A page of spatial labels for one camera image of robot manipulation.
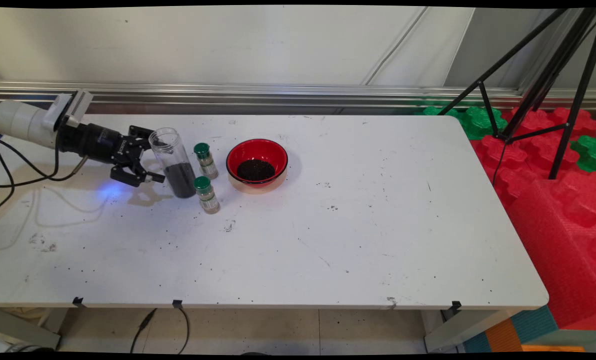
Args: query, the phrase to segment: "table leg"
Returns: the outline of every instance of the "table leg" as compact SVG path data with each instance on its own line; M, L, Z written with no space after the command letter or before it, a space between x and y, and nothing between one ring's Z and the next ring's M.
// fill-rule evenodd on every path
M424 337L428 353L442 353L492 326L509 319L520 310L461 310Z
M60 335L0 310L0 334L35 346L55 349Z

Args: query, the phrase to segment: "tripod leg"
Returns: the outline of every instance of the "tripod leg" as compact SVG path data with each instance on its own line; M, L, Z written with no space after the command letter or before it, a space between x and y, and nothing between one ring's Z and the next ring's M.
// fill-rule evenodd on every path
M569 117L567 118L567 127L565 127L565 130L562 133L562 137L560 138L560 144L558 144L558 150L556 151L556 157L554 158L553 165L551 166L551 171L549 173L549 178L551 180L554 180L556 178L556 175L558 175L558 170L560 169L561 163L563 162L565 150L567 150L567 145L570 141L570 136L572 136L572 131L574 130L574 125L576 124L576 117L578 116L580 105L582 104L585 92L587 91L587 87L589 86L589 79L591 79L591 73L593 73L595 66L596 32L595 39L593 39L593 45L591 46L591 51L589 52L589 57L586 59L586 64L584 64L584 71L582 73L580 83L578 84L578 88L576 90L574 102L571 105L571 110L569 111Z
M555 71L558 70L558 66L561 64L563 57L566 57L570 51L576 48L578 41L580 41L585 30L591 24L595 14L596 7L586 7L576 19L576 22L565 36L560 46L558 46L556 52L547 63L547 66L545 66L544 70L540 73L540 76L538 76L538 79L531 89L525 94L520 106L518 106L518 110L513 115L511 121L509 121L509 125L504 128L502 135L505 139L509 139L514 135L516 129L525 118L525 114L529 111L529 108L536 102L538 96L542 94L542 90L548 84L549 80L552 79Z
M584 33L584 36L582 36L582 38L580 38L580 40L577 42L576 47L573 48L572 51L570 51L566 57L564 57L564 59L561 61L561 63L559 64L556 72L554 73L554 75L551 77L551 79L548 82L547 87L542 91L542 94L540 96L538 96L538 100L536 101L536 103L533 105L533 111L537 111L540 108L540 105L543 104L543 101L545 101L545 98L547 98L547 94L549 94L549 90L552 89L552 86L554 86L554 83L556 82L556 78L558 78L558 75L561 74L561 71L563 71L563 69L565 68L565 66L567 66L567 64L570 62L570 59L572 59L572 57L574 56L574 54L576 53L576 51L578 50L578 48L580 47L580 44L582 44L583 41L585 41L585 39L587 38L587 36L589 35L589 33L594 29L594 27L596 26L596 21L593 22L593 24L589 27L589 29Z
M480 75L478 79L476 79L476 81L474 81L471 85L467 87L467 89L465 89L463 92L460 93L460 95L454 98L454 100L451 101L449 105L445 106L444 109L442 109L438 113L438 115L444 116L444 114L447 114L449 110L455 107L456 104L460 103L461 100L463 100L467 95L471 94L472 91L474 91L474 89L478 87L478 82L484 82L485 80L487 80L488 77L490 77L496 70L503 66L504 63L511 59L511 57L513 57L513 55L520 51L520 49L524 48L525 45L527 45L536 36L538 36L538 34L545 30L546 27L549 27L549 25L553 23L554 20L558 19L558 17L561 16L566 10L566 8L556 9L556 11L550 14L548 18L544 19L544 21L541 22L540 25L538 25L538 27L529 32L529 34L527 34L527 36L525 36L524 39L520 40L520 42L517 43L511 50L509 50L508 53L504 54L503 57L500 58L500 60L498 60L495 64L492 65L492 67L485 71L483 75Z

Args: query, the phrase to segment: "jar label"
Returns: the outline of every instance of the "jar label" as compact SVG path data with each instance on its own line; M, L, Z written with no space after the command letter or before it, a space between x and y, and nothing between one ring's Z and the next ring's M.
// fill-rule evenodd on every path
M218 173L216 164L213 162L209 164L209 166L200 166L200 171L202 172L202 175L206 176L207 178L212 178L212 176Z
M209 200L200 200L200 205L202 205L202 209L213 210L218 206L218 199L214 196Z

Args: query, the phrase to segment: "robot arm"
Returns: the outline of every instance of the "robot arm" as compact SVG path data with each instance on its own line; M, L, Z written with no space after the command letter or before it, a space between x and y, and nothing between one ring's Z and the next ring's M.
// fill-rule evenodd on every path
M153 131L130 126L129 135L122 135L94 123L80 123L92 98L84 90L75 95L61 93L49 110L5 100L0 103L0 134L50 149L57 145L61 152L77 153L83 161L112 164L110 177L132 187L151 180L163 183L163 175L146 171L140 164L143 152L151 149L148 138Z

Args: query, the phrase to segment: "red bowl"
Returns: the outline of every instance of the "red bowl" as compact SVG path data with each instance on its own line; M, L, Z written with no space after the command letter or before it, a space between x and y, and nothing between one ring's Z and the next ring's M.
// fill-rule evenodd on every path
M272 177L264 180L249 181L236 175L238 166L247 160L263 160L273 166ZM276 180L285 169L289 158L287 151L279 143L268 139L249 139L234 146L227 155L227 171L234 179L253 188L266 187Z

